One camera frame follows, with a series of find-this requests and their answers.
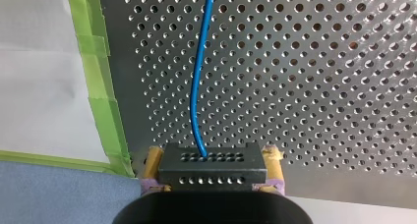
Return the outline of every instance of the perforated metal sheet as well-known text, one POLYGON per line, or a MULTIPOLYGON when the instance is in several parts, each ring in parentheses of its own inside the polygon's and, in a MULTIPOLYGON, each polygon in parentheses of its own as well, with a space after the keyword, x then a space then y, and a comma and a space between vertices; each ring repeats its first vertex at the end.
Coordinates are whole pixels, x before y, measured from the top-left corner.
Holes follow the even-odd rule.
MULTIPOLYGON (((193 145, 205 0, 102 0, 134 166, 193 145)), ((210 147, 285 152, 287 190, 417 208, 416 0, 215 0, 200 85, 210 147)))

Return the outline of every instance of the blue cable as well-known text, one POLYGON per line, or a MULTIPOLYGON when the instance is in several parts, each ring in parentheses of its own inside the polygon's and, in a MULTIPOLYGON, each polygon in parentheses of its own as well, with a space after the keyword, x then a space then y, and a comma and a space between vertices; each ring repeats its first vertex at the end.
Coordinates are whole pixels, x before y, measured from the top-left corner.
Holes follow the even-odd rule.
POLYGON ((205 57, 205 42, 209 32, 212 2, 213 0, 206 0, 202 28, 200 29, 199 45, 197 47, 196 63, 194 65, 193 83, 191 84, 190 97, 191 127, 197 148, 199 149, 202 157, 207 157, 208 152, 206 151, 205 143, 203 142, 202 135, 200 134, 199 119, 197 117, 197 99, 199 98, 200 75, 202 71, 203 59, 205 57))

